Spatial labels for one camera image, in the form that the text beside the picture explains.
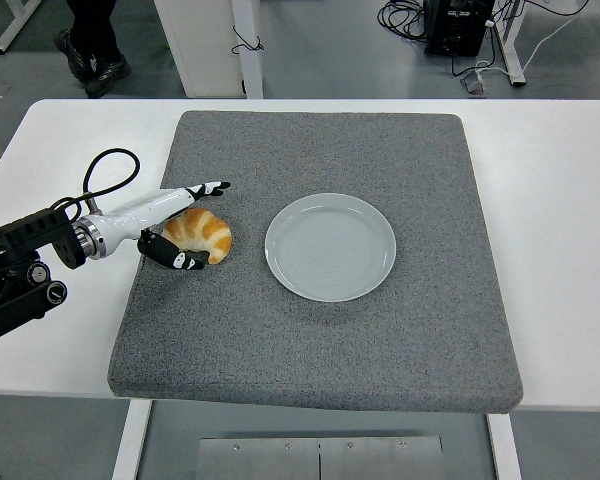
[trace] white table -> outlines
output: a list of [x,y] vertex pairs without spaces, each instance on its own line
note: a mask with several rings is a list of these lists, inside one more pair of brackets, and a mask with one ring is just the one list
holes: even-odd
[[[158,188],[187,110],[458,115],[524,385],[519,408],[600,411],[600,101],[45,100],[0,162],[0,225],[80,194],[89,162],[111,147],[134,151],[142,169],[99,201],[105,212]],[[94,188],[128,173],[126,157],[109,160]],[[73,271],[51,247],[40,253],[69,297],[0,339],[0,394],[111,397],[107,368],[135,243]]]

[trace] ceramic plate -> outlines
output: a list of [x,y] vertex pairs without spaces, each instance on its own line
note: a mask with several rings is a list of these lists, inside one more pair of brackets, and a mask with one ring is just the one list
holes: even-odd
[[339,193],[311,195],[282,209],[264,244],[276,278],[320,302],[369,293],[387,277],[396,257],[387,219],[367,202]]

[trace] black cable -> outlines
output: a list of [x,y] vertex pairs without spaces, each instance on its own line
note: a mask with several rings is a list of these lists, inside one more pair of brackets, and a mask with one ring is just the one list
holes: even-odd
[[[399,37],[406,38],[414,42],[426,43],[426,32],[424,27],[420,33],[415,33],[413,29],[420,28],[423,22],[424,8],[416,0],[392,0],[382,7],[376,19],[378,23]],[[404,15],[401,20],[395,20],[395,17]]]
[[[135,163],[135,168],[134,168],[133,172],[131,173],[131,175],[129,175],[129,177],[127,177],[126,180],[123,180],[120,183],[117,183],[109,188],[105,188],[104,190],[99,190],[97,192],[89,192],[89,180],[91,179],[91,174],[93,173],[94,168],[96,167],[96,165],[98,164],[98,162],[100,160],[102,160],[107,155],[111,155],[112,153],[124,153],[125,155],[130,156]],[[82,212],[82,207],[80,205],[80,202],[89,200],[90,198],[100,197],[102,195],[106,195],[108,193],[111,193],[111,192],[121,189],[122,187],[131,183],[138,176],[139,171],[140,171],[140,160],[138,159],[138,157],[136,156],[135,153],[133,153],[129,150],[126,150],[124,148],[110,148],[109,150],[105,150],[104,152],[100,153],[96,158],[94,158],[91,161],[89,168],[87,168],[87,172],[85,173],[85,176],[84,176],[84,181],[82,182],[82,191],[87,192],[87,193],[84,193],[83,195],[76,197],[76,198],[74,198],[74,197],[61,198],[60,200],[55,202],[53,205],[51,205],[51,208],[54,210],[58,210],[58,209],[66,210],[70,206],[75,205],[77,212],[71,219],[71,222],[74,222],[75,220],[78,219],[78,217],[80,216],[80,213]]]
[[578,10],[576,10],[575,12],[572,12],[572,13],[560,13],[560,12],[556,12],[555,10],[551,10],[550,8],[547,8],[544,5],[540,5],[539,3],[532,2],[531,0],[524,0],[524,3],[530,3],[531,5],[535,5],[536,7],[540,7],[543,10],[546,10],[547,12],[553,13],[554,15],[559,15],[561,17],[572,17],[573,15],[579,14],[584,9],[584,7],[587,6],[587,4],[589,3],[589,0],[587,0],[586,2],[584,2],[584,4]]
[[485,65],[484,67],[476,67],[475,65],[473,67],[469,67],[469,68],[465,68],[464,70],[462,70],[459,73],[455,72],[455,68],[454,68],[454,62],[453,59],[455,58],[455,55],[451,56],[451,73],[453,74],[454,77],[459,77],[460,75],[462,75],[465,72],[468,72],[469,70],[478,70],[478,69],[482,69],[482,68],[489,68],[491,65],[493,65],[496,61],[496,46],[495,43],[493,41],[493,38],[495,37],[494,33],[493,33],[493,28],[495,27],[491,27],[491,54],[493,55],[493,58],[491,59],[491,62],[489,63],[489,65]]
[[252,47],[249,42],[247,42],[244,38],[242,38],[242,35],[240,35],[238,33],[238,30],[236,30],[236,26],[233,26],[233,31],[236,32],[236,35],[238,35],[238,37],[240,37],[240,40],[242,40],[244,43],[240,43],[238,45],[236,45],[235,47],[233,47],[231,49],[231,53],[233,53],[234,55],[239,55],[240,52],[236,51],[238,48],[240,47],[244,47],[247,50],[249,50],[250,52],[255,52],[256,50],[264,50],[264,46],[262,45],[262,43],[260,43],[260,37],[256,35],[256,38],[258,39],[258,45],[256,45],[255,47]]
[[507,20],[511,20],[512,18],[518,18],[522,16],[522,13],[524,12],[524,7],[527,5],[527,2],[522,2],[522,8],[520,9],[520,11],[518,13],[514,13],[513,15],[510,15],[508,17],[504,17],[502,19],[503,22],[506,22]]

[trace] cable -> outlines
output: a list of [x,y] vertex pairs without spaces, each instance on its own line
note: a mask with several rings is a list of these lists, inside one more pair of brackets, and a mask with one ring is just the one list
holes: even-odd
[[475,70],[476,68],[478,68],[478,64],[482,63],[482,62],[488,63],[488,65],[486,67],[484,67],[484,69],[486,69],[486,68],[488,68],[488,67],[490,67],[491,65],[494,64],[494,62],[496,61],[496,46],[495,46],[495,43],[494,43],[494,40],[493,40],[493,38],[495,37],[495,35],[494,35],[492,29],[493,29],[493,27],[491,27],[491,54],[493,55],[493,58],[491,59],[491,62],[487,62],[487,60],[480,60],[473,67],[465,68],[461,72],[456,73],[455,69],[454,69],[455,68],[454,67],[454,62],[453,62],[453,59],[455,58],[455,55],[452,55],[451,56],[451,73],[453,74],[454,77],[459,77],[460,75],[462,75],[465,72],[468,72],[469,70]]
[[540,7],[543,10],[546,10],[547,12],[553,13],[554,15],[559,15],[561,17],[571,17],[573,15],[579,14],[584,9],[584,7],[587,6],[587,4],[589,3],[589,0],[587,0],[586,2],[584,2],[584,4],[578,10],[576,10],[575,12],[572,12],[572,13],[560,13],[560,12],[556,12],[555,10],[551,10],[550,8],[547,8],[544,5],[540,5],[539,3],[532,2],[531,0],[524,0],[524,3],[530,3],[531,5],[535,5],[536,7]]
[[[427,34],[424,31],[423,22],[424,8],[416,0],[392,0],[382,7],[376,19],[378,23],[399,37],[406,38],[413,42],[426,43]],[[422,28],[420,33],[415,33],[411,29]]]
[[[91,174],[93,173],[94,168],[96,167],[96,165],[98,164],[98,162],[100,160],[102,160],[107,155],[111,155],[112,153],[124,153],[125,155],[130,156],[135,163],[133,172],[131,173],[131,175],[129,175],[129,177],[127,177],[126,180],[123,180],[120,183],[117,183],[109,188],[105,188],[104,190],[99,190],[97,192],[89,192],[89,180],[91,179]],[[71,222],[74,222],[78,219],[78,217],[80,217],[80,213],[82,212],[82,207],[80,206],[80,202],[82,202],[84,200],[89,200],[91,198],[100,197],[102,195],[106,195],[108,193],[111,193],[111,192],[121,189],[122,187],[131,183],[133,181],[133,179],[135,179],[138,176],[139,171],[140,171],[140,160],[138,159],[138,157],[136,156],[135,153],[133,153],[127,149],[124,149],[124,148],[110,148],[109,150],[105,150],[104,152],[100,153],[96,158],[94,158],[91,161],[89,168],[87,168],[87,172],[85,173],[85,176],[84,176],[84,181],[82,182],[82,191],[86,192],[86,193],[84,193],[83,195],[76,197],[76,198],[74,198],[74,197],[61,198],[60,200],[55,202],[53,205],[51,205],[50,208],[52,208],[54,210],[60,210],[60,209],[66,210],[67,208],[71,207],[72,205],[75,205],[77,211],[76,211],[75,215],[73,216],[73,218],[71,219]]]
[[[536,45],[536,48],[533,49],[533,52],[531,53],[531,56],[529,57],[529,59],[527,60],[527,63],[524,64],[524,67],[522,67],[522,73],[525,72],[525,70],[527,69],[527,67],[529,66],[529,64],[531,63],[531,60],[533,60],[534,55],[536,54],[536,52],[538,51],[538,49],[540,48],[540,45],[542,45],[544,42],[546,42],[547,40],[549,40],[551,37],[553,37],[556,33],[558,33],[560,30],[562,30],[564,27],[566,27],[567,25],[569,25],[571,22],[575,21],[577,19],[577,17],[572,18],[571,20],[569,20],[568,22],[564,23],[563,25],[561,25],[560,27],[558,27],[553,33],[551,33],[550,35],[547,35],[546,37],[544,37],[542,40],[540,40],[540,42],[538,42],[538,45]],[[505,75],[508,76],[513,76],[511,73],[507,72],[506,70],[499,68],[499,67],[491,67],[491,65],[487,65],[486,67],[480,68],[479,64],[482,62],[486,62],[486,60],[480,60],[478,63],[476,63],[476,67],[477,67],[477,71],[483,72],[485,70],[499,70],[502,73],[504,73]]]
[[240,40],[242,40],[244,43],[240,43],[238,45],[236,45],[235,47],[233,47],[231,49],[231,53],[233,53],[234,55],[240,55],[240,52],[238,52],[238,48],[240,47],[245,47],[247,50],[249,50],[250,52],[255,52],[256,50],[264,50],[264,46],[262,45],[262,43],[260,43],[260,37],[256,35],[256,38],[258,39],[258,45],[256,45],[255,47],[251,46],[249,44],[249,42],[247,42],[242,35],[240,35],[238,33],[238,30],[236,30],[236,26],[233,26],[233,31],[236,32],[236,35],[238,37],[240,37]]
[[538,48],[540,48],[540,45],[542,45],[545,41],[549,40],[551,37],[553,37],[556,33],[558,33],[560,30],[562,30],[564,27],[566,27],[567,25],[569,25],[571,22],[573,22],[574,20],[576,20],[577,17],[572,18],[571,20],[569,20],[567,23],[565,23],[564,25],[562,25],[561,27],[559,27],[555,32],[553,32],[551,35],[548,35],[546,37],[544,37],[542,40],[540,40],[540,42],[538,43],[538,45],[536,45],[536,48],[533,49],[533,53],[531,54],[531,56],[529,57],[529,60],[527,60],[527,63],[524,64],[524,67],[522,67],[522,73],[524,73],[524,71],[527,69],[527,67],[529,66],[529,63],[531,62],[531,60],[533,59],[533,56],[536,54],[536,52],[538,51]]

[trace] table leg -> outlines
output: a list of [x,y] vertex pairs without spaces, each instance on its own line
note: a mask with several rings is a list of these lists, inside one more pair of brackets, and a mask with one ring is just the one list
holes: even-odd
[[[494,8],[496,10],[500,8],[500,1],[496,2]],[[495,26],[498,32],[498,42],[500,43],[502,57],[504,58],[507,71],[510,73],[509,81],[514,87],[522,87],[527,83],[514,45],[516,37],[520,32],[524,15],[524,1],[514,0],[511,8],[503,12]]]
[[129,403],[112,480],[135,480],[149,424],[151,403],[152,400],[146,399],[132,399]]
[[[249,45],[255,48],[259,42],[256,24],[258,22],[260,0],[232,0],[231,3],[233,5],[233,21],[236,31]],[[243,41],[238,38],[238,43],[243,43]],[[247,98],[263,98],[260,50],[240,47],[239,51]]]
[[22,0],[5,0],[13,13],[14,19],[0,37],[0,54],[7,51],[9,45],[16,38],[20,29],[27,23],[29,17],[38,8],[42,0],[29,0],[26,4]]
[[493,463],[498,480],[522,480],[509,415],[487,415]]

